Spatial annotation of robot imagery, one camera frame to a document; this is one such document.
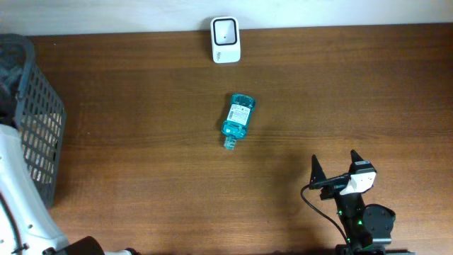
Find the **teal mouthwash bottle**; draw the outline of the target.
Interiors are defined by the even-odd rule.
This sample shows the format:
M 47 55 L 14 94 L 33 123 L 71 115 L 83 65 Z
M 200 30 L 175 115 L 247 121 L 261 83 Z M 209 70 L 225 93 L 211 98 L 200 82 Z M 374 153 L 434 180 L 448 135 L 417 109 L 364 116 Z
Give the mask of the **teal mouthwash bottle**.
M 226 149 L 233 150 L 237 141 L 246 137 L 255 106 L 256 100 L 251 96 L 239 93 L 232 95 L 229 112 L 221 128 Z

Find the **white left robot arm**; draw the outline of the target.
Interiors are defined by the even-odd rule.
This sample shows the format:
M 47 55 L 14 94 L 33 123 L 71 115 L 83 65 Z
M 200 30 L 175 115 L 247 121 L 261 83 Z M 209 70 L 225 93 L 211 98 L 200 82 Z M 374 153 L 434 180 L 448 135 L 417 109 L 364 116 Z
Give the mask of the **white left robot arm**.
M 31 180 L 17 129 L 1 126 L 1 253 L 132 255 L 104 251 L 91 236 L 71 243 L 48 213 Z

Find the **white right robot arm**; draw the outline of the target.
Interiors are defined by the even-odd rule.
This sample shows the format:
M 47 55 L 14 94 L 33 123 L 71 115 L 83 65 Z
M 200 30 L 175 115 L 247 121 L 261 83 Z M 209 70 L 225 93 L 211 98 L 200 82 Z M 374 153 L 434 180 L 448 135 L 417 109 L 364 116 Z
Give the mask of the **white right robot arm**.
M 355 150 L 350 151 L 348 172 L 326 177 L 316 155 L 311 156 L 311 177 L 301 191 L 302 200 L 320 216 L 331 222 L 343 237 L 345 244 L 335 248 L 337 254 L 410 254 L 408 250 L 388 250 L 396 213 L 379 204 L 365 204 L 362 194 L 374 186 L 377 170 L 371 161 L 363 159 Z M 340 223 L 321 212 L 304 196 L 305 190 L 320 190 L 321 200 L 333 199 Z

